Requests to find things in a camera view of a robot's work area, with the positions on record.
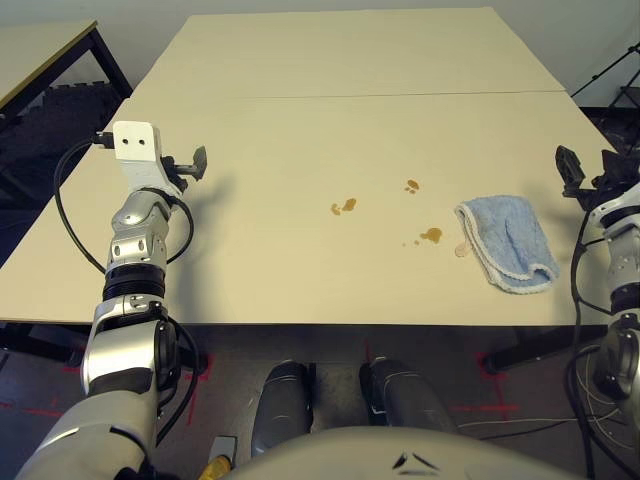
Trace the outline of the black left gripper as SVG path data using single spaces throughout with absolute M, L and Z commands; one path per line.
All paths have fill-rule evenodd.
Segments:
M 196 181 L 204 177 L 207 168 L 206 147 L 199 146 L 194 151 L 191 165 L 176 164 L 172 156 L 164 156 L 160 160 L 168 180 L 183 193 L 188 187 L 187 176 L 193 177 Z

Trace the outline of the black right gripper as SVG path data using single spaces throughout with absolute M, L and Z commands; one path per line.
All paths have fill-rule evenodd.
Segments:
M 630 190 L 639 182 L 639 158 L 603 150 L 601 175 L 592 180 L 592 189 L 581 187 L 585 174 L 576 153 L 559 145 L 555 163 L 563 182 L 563 196 L 575 198 L 581 206 L 597 206 Z

